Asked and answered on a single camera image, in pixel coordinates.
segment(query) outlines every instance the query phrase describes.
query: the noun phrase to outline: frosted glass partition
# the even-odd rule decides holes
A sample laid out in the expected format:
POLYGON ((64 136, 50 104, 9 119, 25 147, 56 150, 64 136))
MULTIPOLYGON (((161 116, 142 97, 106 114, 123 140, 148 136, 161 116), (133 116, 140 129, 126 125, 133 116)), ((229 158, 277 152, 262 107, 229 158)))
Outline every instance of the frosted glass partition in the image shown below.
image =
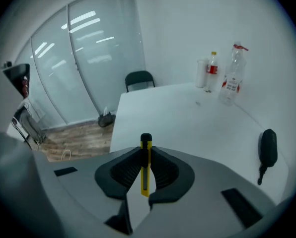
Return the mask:
POLYGON ((105 107, 117 110, 126 75, 145 69, 136 15, 134 0, 78 0, 69 5, 77 65, 100 112, 105 107))
POLYGON ((15 61, 15 65, 20 63, 28 63, 30 65, 29 101, 26 102, 29 104, 29 111, 32 117, 38 122, 41 128, 65 126, 65 122, 55 110, 41 84, 33 61, 30 41, 25 45, 15 61))
POLYGON ((67 10, 62 9, 32 36, 34 60, 41 81, 68 124, 96 119, 95 109, 75 64, 70 44, 67 10))

